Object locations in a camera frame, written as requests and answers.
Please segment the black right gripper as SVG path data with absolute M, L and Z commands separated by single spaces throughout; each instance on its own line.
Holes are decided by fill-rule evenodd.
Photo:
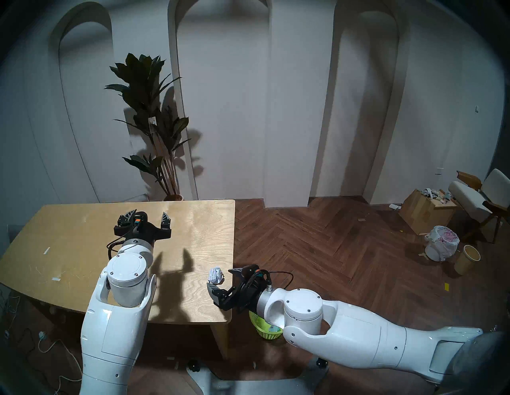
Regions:
M 258 270 L 258 265 L 246 265 L 242 268 L 229 269 L 229 273 L 239 277 L 252 277 Z M 266 289 L 266 276 L 256 276 L 252 282 L 242 281 L 240 285 L 233 286 L 228 290 L 207 283 L 207 290 L 213 303 L 223 311 L 236 309 L 237 312 L 244 310 L 257 312 L 258 301 Z

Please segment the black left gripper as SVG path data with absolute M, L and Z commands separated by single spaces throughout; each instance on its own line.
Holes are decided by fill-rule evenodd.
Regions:
M 134 240 L 146 241 L 152 247 L 155 241 L 171 238 L 171 219 L 166 212 L 162 213 L 161 227 L 152 223 L 134 223 L 136 209 L 128 211 L 118 218 L 118 225 L 114 226 L 114 234 L 124 237 L 124 244 L 134 244 Z

